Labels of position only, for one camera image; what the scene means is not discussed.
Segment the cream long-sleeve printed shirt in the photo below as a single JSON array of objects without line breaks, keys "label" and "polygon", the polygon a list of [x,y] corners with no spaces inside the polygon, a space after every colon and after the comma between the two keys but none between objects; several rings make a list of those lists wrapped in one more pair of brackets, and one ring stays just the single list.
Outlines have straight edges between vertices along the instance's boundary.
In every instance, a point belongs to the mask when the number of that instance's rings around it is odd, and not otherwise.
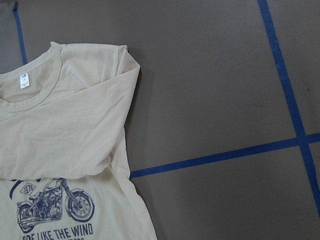
[{"label": "cream long-sleeve printed shirt", "polygon": [[0,237],[155,240],[130,181],[125,45],[59,44],[0,76]]}]

